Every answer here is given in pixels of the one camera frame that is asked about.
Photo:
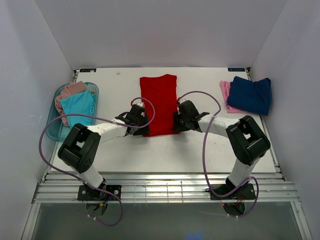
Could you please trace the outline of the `red t shirt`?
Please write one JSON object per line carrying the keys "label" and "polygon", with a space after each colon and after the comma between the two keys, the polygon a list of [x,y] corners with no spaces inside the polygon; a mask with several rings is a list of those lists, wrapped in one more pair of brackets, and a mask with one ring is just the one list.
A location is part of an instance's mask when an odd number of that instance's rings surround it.
{"label": "red t shirt", "polygon": [[177,76],[141,77],[140,92],[151,123],[144,137],[174,135],[174,112],[177,111]]}

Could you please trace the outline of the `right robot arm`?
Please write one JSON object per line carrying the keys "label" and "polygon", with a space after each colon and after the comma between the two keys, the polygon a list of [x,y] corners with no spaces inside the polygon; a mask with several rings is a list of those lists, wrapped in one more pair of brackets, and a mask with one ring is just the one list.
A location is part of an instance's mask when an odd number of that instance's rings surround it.
{"label": "right robot arm", "polygon": [[[173,113],[175,132],[196,131],[204,133],[202,144],[202,167],[208,189],[217,198],[237,199],[250,182],[257,162],[270,149],[271,143],[252,116],[225,118],[209,112],[200,113],[192,101],[179,100],[177,112]],[[214,189],[209,182],[206,168],[206,142],[209,134],[227,138],[236,157],[233,169],[225,184]]]}

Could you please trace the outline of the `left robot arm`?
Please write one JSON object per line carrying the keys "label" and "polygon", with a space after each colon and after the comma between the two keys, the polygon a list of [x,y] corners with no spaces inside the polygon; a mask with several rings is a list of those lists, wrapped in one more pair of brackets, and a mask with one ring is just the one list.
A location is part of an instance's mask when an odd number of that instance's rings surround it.
{"label": "left robot arm", "polygon": [[84,180],[86,192],[95,200],[100,200],[106,195],[106,182],[94,167],[99,144],[128,135],[149,134],[148,126],[140,128],[147,123],[148,115],[143,102],[133,104],[128,113],[118,115],[111,123],[89,126],[77,123],[62,143],[57,156]]}

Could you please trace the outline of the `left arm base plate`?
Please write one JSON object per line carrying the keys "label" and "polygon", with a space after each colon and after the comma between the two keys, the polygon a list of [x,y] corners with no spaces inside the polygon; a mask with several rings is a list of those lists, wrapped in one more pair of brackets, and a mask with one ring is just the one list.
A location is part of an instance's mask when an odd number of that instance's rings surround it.
{"label": "left arm base plate", "polygon": [[[121,185],[114,185],[114,184],[108,184],[103,187],[104,191],[108,191],[114,195],[116,195],[119,199],[121,198],[122,193],[122,186]],[[116,201],[117,199],[110,194],[107,194],[105,192],[101,192],[96,189],[92,189],[88,187],[87,185],[83,184],[78,189],[77,194],[77,200],[78,201]]]}

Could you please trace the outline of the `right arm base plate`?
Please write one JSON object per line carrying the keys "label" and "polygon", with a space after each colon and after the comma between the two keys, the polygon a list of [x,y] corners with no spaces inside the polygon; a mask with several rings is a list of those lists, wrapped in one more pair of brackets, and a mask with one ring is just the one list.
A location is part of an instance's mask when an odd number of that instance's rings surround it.
{"label": "right arm base plate", "polygon": [[[214,192],[218,195],[226,195],[229,194],[232,189],[230,186],[225,184],[213,184],[211,186]],[[254,200],[256,198],[256,193],[254,190],[254,186],[251,183],[246,183],[234,191],[232,194],[225,197],[218,197],[210,191],[209,188],[205,189],[205,192],[210,194],[211,200]]]}

